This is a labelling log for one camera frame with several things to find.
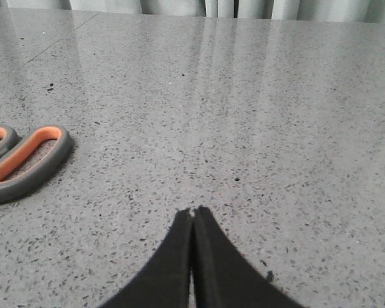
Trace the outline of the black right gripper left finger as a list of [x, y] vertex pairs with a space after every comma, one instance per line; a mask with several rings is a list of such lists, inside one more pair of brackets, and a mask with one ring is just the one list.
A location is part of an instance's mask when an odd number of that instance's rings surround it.
[[189, 210], [177, 212], [154, 255], [118, 294], [102, 306], [187, 307], [192, 227]]

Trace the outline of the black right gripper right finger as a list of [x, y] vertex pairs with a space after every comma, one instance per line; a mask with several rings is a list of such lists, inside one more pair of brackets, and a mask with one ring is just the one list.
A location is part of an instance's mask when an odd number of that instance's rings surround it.
[[192, 272], [197, 307], [300, 307], [229, 241], [210, 209], [194, 211]]

